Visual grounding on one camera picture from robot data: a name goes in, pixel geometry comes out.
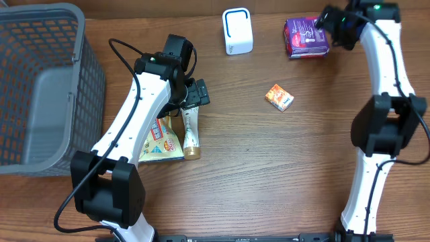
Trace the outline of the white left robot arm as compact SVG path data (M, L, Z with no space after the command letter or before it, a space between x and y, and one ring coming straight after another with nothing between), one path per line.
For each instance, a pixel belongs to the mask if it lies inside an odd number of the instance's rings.
M130 91L112 125L89 152L71 159L73 191L54 217L62 233L109 230L115 241L159 241L143 215L146 192L139 157L153 123L172 111L186 113L210 103L204 80L192 78L197 51L185 37L170 34L164 49L142 53Z

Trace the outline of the white cream tube gold cap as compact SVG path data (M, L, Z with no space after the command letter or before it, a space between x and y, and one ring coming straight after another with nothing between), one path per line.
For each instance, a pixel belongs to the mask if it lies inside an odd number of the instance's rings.
M201 156L198 132L199 107L182 110L181 114L185 128L183 142L184 158L187 160L199 159Z

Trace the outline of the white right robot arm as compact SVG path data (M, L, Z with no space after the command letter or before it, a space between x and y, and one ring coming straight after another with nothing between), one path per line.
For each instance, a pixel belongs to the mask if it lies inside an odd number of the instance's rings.
M353 119L351 142L357 148L357 165L347 205L331 241L393 241L393 235L376 231L376 215L384 185L400 151L418 126L426 134L427 100L416 95L407 77L402 48L401 17L397 3L350 1L345 9L328 5L315 23L328 32L333 45L365 50L372 96Z

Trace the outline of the red purple pad pack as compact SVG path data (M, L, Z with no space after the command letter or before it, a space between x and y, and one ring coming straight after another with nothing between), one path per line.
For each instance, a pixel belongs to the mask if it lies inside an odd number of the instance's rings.
M287 19L284 24L286 52L290 59L328 55L330 46L324 30L315 27L317 17Z

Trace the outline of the small orange box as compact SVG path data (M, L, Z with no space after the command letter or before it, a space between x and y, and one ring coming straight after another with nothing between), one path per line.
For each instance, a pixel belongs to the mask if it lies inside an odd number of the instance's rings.
M279 111L287 110L294 101L294 96L285 89L275 84L266 94L265 99L274 105Z

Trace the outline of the yellow snack packet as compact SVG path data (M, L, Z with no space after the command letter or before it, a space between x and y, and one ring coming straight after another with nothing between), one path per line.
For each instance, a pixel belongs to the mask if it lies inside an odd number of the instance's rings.
M184 159L179 139L171 127L171 118L156 119L144 142L139 162L155 163Z

